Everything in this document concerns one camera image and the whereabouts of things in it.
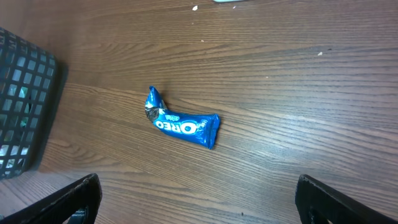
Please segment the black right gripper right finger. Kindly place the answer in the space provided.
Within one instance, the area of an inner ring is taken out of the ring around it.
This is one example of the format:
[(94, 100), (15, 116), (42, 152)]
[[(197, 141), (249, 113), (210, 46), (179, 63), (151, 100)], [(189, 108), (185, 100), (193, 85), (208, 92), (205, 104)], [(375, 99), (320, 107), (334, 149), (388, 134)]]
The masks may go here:
[(295, 204), (302, 223), (397, 224), (396, 220), (306, 174), (298, 179)]

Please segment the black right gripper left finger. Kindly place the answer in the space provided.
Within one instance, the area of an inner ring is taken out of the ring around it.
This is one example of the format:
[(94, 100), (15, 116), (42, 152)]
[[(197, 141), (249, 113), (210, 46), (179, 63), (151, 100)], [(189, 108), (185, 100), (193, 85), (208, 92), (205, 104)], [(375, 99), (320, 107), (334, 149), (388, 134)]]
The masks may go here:
[(94, 223), (102, 199), (97, 174), (74, 183), (1, 220), (1, 224)]

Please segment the blue Oreo cookie pack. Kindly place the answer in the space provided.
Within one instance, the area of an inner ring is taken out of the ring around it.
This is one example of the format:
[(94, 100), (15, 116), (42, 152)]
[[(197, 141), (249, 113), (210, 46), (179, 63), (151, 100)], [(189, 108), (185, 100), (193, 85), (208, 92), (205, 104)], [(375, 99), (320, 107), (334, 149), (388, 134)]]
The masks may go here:
[(212, 149), (221, 123), (217, 114), (184, 114), (169, 110), (154, 86), (145, 103), (148, 120), (166, 135)]

